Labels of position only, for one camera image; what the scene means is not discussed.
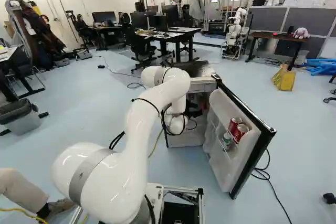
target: trash bin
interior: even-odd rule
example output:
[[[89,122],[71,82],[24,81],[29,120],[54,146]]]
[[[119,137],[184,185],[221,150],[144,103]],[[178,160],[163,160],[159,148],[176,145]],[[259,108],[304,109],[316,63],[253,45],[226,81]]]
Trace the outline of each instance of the trash bin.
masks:
[[[12,102],[0,107],[0,124],[15,135],[22,135],[41,125],[37,111],[38,107],[27,98]]]

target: person's leg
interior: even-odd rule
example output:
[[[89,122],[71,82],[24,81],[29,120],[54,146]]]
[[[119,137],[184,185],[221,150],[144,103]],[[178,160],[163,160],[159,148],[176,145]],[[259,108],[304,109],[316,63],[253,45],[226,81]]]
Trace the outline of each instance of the person's leg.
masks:
[[[12,168],[0,168],[0,194],[33,213],[41,210],[49,197]]]
[[[47,202],[48,195],[12,168],[0,168],[0,195],[17,203],[41,219],[49,220],[54,215],[72,208],[75,204],[65,198]]]

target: cubicle partition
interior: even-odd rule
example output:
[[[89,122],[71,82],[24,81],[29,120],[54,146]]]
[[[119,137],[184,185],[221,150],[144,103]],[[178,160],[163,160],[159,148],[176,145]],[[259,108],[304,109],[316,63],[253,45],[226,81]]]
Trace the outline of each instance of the cubicle partition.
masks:
[[[304,27],[311,38],[303,43],[302,50],[308,50],[307,58],[319,58],[330,37],[336,38],[336,9],[300,8],[284,6],[252,6],[247,11],[244,26],[251,23],[253,31],[286,32],[290,26],[294,29]],[[275,49],[277,55],[292,56],[292,41],[278,41]]]

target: stuffed toy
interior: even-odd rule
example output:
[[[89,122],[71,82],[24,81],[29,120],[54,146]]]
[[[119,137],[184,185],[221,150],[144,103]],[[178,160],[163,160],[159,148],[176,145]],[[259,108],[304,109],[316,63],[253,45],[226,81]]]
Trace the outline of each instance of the stuffed toy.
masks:
[[[308,33],[307,29],[305,29],[304,27],[301,27],[294,32],[293,37],[295,39],[309,38],[310,34]]]

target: yellow cable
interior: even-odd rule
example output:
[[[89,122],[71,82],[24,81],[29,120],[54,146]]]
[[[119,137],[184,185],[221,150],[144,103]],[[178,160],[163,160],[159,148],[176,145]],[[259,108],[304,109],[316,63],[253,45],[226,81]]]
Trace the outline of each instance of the yellow cable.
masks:
[[[159,135],[157,136],[157,138],[156,138],[156,142],[155,142],[154,147],[153,147],[153,150],[152,150],[152,151],[150,152],[150,154],[148,155],[148,158],[150,158],[150,157],[153,155],[153,153],[154,153],[154,151],[155,151],[155,148],[156,148],[156,146],[157,146],[157,143],[158,143],[158,141],[159,141],[159,138],[160,138],[162,132],[163,132],[163,129],[161,129]]]
[[[44,223],[44,224],[48,224],[48,222],[46,222],[44,219],[41,219],[41,218],[36,217],[36,216],[29,215],[25,210],[20,209],[20,208],[9,208],[9,209],[3,209],[3,208],[0,208],[0,211],[1,211],[1,212],[20,211],[20,212],[22,212],[25,216],[28,216],[28,217],[30,217],[30,218],[32,218],[32,219],[36,219],[36,220],[42,221],[42,223]]]
[[[86,223],[86,221],[88,220],[88,217],[89,217],[89,215],[87,214],[87,215],[85,216],[85,218],[84,218],[84,220],[82,221],[82,223],[81,223],[81,224],[85,224],[85,223]]]

